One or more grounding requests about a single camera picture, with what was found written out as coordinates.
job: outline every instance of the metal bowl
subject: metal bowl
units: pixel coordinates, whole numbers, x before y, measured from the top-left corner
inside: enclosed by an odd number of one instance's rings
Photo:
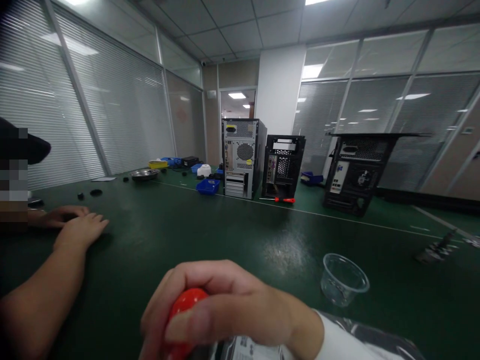
[[[133,181],[148,181],[156,179],[159,176],[159,172],[160,170],[157,169],[141,169],[132,171],[130,176]]]

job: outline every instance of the white bottle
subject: white bottle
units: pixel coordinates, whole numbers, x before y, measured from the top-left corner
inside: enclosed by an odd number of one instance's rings
[[[198,168],[198,170],[196,171],[196,174],[198,176],[201,176],[203,175],[204,177],[208,178],[209,175],[212,173],[212,168],[210,167],[210,165],[208,164],[203,164],[202,166],[200,166]]]

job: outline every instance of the hand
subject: hand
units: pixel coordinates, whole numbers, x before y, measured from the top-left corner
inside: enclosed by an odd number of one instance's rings
[[[74,205],[57,207],[47,213],[32,210],[28,212],[28,224],[37,228],[63,228],[68,218],[83,217],[89,212],[88,207]]]
[[[58,234],[53,250],[72,248],[86,252],[109,223],[108,220],[102,221],[102,218],[103,215],[92,212],[70,220]]]
[[[173,303],[189,288],[204,288],[210,296],[167,324]],[[267,346],[285,344],[305,360],[315,358],[324,338],[322,320],[313,310],[229,260],[186,262],[169,270],[143,313],[140,329],[141,360],[165,355],[165,344],[212,344],[238,335]]]

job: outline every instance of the red screwdriver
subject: red screwdriver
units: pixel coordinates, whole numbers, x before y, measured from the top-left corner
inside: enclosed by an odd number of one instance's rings
[[[295,199],[294,198],[280,198],[280,197],[276,197],[276,198],[266,198],[266,197],[261,197],[259,200],[275,200],[276,203],[278,202],[284,202],[284,203],[291,203],[293,204],[295,202]]]

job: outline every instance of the yellow container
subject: yellow container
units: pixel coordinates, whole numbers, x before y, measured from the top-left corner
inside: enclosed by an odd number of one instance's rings
[[[150,169],[162,169],[162,168],[168,168],[169,163],[168,161],[149,161],[148,162],[148,167]]]

